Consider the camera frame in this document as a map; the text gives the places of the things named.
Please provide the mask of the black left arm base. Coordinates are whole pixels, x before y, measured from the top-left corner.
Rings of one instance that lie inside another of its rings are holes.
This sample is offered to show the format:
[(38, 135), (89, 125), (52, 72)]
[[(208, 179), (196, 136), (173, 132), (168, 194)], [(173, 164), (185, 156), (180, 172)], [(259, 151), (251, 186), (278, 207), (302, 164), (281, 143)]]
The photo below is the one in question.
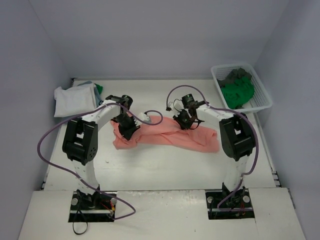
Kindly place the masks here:
[(69, 223), (113, 223), (116, 212), (117, 194), (97, 194), (92, 197), (79, 191), (72, 193), (69, 206)]

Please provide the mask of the pink t shirt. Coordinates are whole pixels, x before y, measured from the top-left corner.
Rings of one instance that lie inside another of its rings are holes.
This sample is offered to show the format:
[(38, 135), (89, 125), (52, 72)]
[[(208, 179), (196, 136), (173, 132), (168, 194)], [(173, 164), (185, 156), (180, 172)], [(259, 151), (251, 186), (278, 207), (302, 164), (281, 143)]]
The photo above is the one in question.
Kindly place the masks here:
[(115, 135), (113, 145), (118, 150), (132, 149), (142, 144), (174, 146), (201, 153), (217, 153), (220, 150), (216, 130), (204, 126), (182, 130), (175, 120), (168, 117), (155, 126), (142, 124), (130, 140), (120, 134), (118, 123), (112, 121), (110, 124)]

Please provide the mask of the grey-blue t shirt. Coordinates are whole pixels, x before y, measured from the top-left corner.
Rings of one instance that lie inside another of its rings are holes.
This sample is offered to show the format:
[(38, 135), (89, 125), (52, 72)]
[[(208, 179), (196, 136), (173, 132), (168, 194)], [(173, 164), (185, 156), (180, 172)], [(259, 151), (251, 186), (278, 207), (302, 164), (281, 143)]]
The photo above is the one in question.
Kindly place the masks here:
[(98, 90), (96, 88), (96, 84), (93, 83), (92, 81), (85, 81), (84, 83), (80, 83), (79, 85), (77, 86), (81, 86), (81, 85), (86, 85), (86, 84), (93, 84), (94, 85), (94, 93), (95, 93), (95, 100), (96, 100), (96, 108), (99, 107), (101, 105), (101, 103), (103, 102), (102, 98), (101, 98), (101, 95), (98, 93)]

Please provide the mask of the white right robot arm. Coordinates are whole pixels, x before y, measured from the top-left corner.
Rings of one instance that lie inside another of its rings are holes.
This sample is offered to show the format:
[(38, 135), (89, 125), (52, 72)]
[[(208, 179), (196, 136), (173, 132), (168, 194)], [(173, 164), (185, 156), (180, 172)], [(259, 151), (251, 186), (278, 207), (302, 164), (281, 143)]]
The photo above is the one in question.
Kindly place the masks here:
[(222, 182), (221, 200), (227, 206), (239, 201), (239, 193), (249, 156), (256, 147), (256, 139), (246, 116), (216, 110), (204, 100), (197, 101), (192, 94), (167, 104), (173, 111), (173, 119), (183, 130), (195, 130), (201, 123), (211, 124), (219, 129), (220, 144), (229, 158), (225, 178)]

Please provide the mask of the white t shirt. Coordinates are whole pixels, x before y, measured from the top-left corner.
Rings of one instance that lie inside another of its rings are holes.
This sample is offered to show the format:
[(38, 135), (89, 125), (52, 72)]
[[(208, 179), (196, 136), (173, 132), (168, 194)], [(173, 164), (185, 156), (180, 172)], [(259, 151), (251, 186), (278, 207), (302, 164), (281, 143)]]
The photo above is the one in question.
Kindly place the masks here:
[(64, 118), (93, 111), (96, 107), (94, 84), (54, 90), (55, 118)]

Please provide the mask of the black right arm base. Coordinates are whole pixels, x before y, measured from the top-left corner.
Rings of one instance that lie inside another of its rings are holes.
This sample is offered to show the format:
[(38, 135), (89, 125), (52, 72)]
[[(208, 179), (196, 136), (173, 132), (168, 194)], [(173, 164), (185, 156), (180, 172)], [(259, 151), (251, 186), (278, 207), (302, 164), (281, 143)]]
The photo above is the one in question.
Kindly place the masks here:
[(255, 213), (247, 188), (238, 190), (234, 196), (218, 204), (227, 196), (222, 190), (206, 190), (205, 200), (209, 220), (254, 219)]

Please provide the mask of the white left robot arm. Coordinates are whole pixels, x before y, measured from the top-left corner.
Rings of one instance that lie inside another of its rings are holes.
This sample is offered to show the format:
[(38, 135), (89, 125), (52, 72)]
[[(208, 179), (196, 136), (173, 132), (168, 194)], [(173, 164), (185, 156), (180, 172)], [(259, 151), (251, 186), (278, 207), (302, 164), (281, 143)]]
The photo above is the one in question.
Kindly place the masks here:
[(78, 194), (82, 196), (82, 204), (89, 210), (100, 204), (100, 185), (96, 179), (94, 158), (98, 152), (99, 130), (110, 121), (118, 125), (120, 136), (130, 140), (140, 128), (133, 116), (129, 116), (121, 108), (130, 109), (133, 99), (128, 95), (121, 97), (109, 95), (94, 113), (68, 121), (62, 144), (62, 151), (71, 160), (75, 172), (92, 188), (78, 183)]

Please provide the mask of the white laundry basket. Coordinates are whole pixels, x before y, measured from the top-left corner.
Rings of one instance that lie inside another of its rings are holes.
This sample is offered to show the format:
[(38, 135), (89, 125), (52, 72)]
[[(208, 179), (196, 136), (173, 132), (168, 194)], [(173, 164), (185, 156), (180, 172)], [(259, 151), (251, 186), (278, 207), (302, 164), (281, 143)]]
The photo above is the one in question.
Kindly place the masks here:
[(219, 86), (219, 81), (224, 80), (231, 71), (238, 70), (239, 68), (242, 68), (247, 73), (251, 74), (251, 83), (254, 87), (254, 95), (247, 103), (243, 104), (240, 109), (237, 109), (237, 111), (247, 114), (257, 113), (259, 111), (270, 108), (273, 102), (268, 92), (266, 91), (255, 69), (246, 62), (215, 65), (210, 68), (215, 87), (220, 99), (223, 102), (223, 107), (226, 109), (229, 108)]

